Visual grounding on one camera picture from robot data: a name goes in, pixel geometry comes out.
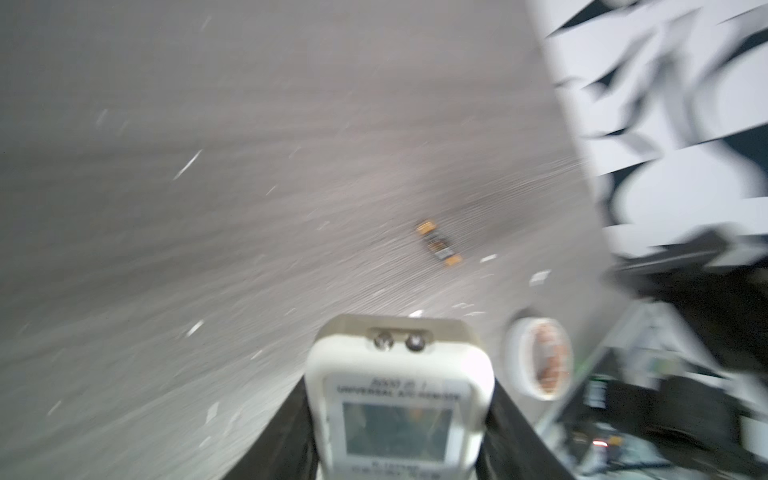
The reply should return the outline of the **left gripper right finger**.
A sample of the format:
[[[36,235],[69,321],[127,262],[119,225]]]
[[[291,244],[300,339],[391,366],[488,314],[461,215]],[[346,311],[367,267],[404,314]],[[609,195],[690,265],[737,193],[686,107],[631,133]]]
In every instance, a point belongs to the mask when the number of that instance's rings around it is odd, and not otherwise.
[[[574,480],[496,380],[476,461],[479,480]]]

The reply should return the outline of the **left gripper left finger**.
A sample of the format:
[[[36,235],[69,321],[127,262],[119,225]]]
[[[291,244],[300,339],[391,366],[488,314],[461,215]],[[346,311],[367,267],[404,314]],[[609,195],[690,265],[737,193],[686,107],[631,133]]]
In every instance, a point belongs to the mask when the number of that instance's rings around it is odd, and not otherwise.
[[[304,377],[224,480],[314,480],[318,473]]]

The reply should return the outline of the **white remote control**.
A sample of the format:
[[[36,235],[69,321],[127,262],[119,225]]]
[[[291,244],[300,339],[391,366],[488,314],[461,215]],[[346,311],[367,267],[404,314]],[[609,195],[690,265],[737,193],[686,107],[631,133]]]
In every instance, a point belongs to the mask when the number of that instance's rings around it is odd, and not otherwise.
[[[326,479],[468,479],[495,390],[461,320],[342,314],[304,374]]]

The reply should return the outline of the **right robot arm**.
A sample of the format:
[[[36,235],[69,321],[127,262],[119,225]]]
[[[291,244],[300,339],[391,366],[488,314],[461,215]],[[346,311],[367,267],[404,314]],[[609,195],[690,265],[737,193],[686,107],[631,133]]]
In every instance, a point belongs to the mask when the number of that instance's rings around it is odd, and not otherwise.
[[[614,267],[634,297],[541,433],[578,479],[767,475],[767,244],[710,228]]]

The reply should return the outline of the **black gold battery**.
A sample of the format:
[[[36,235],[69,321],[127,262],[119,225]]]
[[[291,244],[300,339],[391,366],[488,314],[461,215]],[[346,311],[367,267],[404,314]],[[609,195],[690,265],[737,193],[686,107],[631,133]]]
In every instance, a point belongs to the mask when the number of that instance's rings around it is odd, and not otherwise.
[[[437,252],[446,248],[443,236],[434,221],[424,220],[420,222],[416,227],[416,232],[431,251]]]
[[[453,266],[462,261],[462,257],[456,253],[451,245],[445,240],[431,240],[429,247],[437,259],[446,266]]]

